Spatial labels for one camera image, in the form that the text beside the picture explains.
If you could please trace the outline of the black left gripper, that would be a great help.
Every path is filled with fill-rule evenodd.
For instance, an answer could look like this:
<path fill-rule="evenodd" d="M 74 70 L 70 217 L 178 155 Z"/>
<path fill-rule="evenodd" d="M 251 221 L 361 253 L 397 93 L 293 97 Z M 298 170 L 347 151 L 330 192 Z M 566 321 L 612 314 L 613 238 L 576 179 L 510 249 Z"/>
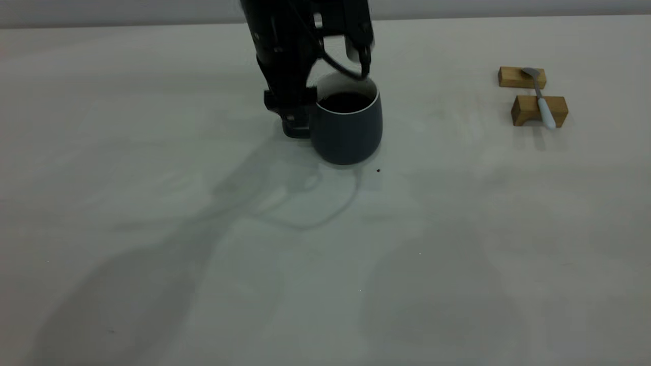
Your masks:
<path fill-rule="evenodd" d="M 310 139 L 314 93 L 307 79 L 319 52 L 312 38 L 317 1 L 241 1 L 256 51 L 258 66 L 267 81 L 265 107 L 281 116 L 283 133 Z"/>

